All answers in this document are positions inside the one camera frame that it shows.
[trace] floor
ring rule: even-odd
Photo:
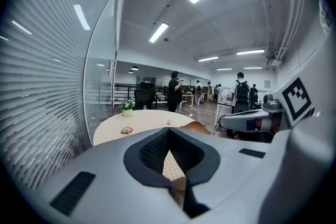
[[[164,105],[158,104],[157,107],[158,110],[168,110],[168,107],[165,107]],[[211,132],[212,135],[228,138],[226,130],[224,128],[214,126],[216,111],[217,103],[199,105],[194,104],[193,107],[191,107],[189,103],[183,103],[181,109],[179,108],[179,106],[177,106],[176,109],[176,113],[188,116],[193,120],[201,122],[203,126],[206,127],[209,132]],[[221,108],[219,110],[219,116],[222,116],[224,114],[229,114],[229,110]]]

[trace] window blinds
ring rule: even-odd
[[[1,17],[0,153],[31,189],[91,146],[83,70],[108,1],[9,0]]]

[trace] black pants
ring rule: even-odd
[[[177,103],[168,101],[168,111],[175,112]]]

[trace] person with backpack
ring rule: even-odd
[[[237,101],[249,100],[250,85],[244,79],[244,74],[239,72],[237,74],[237,80],[232,84],[230,93],[232,94],[232,114],[235,113],[235,106]]]
[[[196,95],[196,104],[200,104],[200,99],[202,96],[203,86],[200,84],[199,80],[197,81],[197,85],[195,87],[195,95]]]

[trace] black rubber pad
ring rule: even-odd
[[[80,172],[57,196],[50,205],[66,216],[70,216],[80,198],[91,185],[96,175]]]
[[[266,152],[261,152],[261,151],[254,151],[254,150],[249,150],[248,148],[242,148],[240,151],[240,153],[249,155],[249,156],[253,156],[253,157],[257,157],[257,158],[263,158],[264,155],[266,154]]]

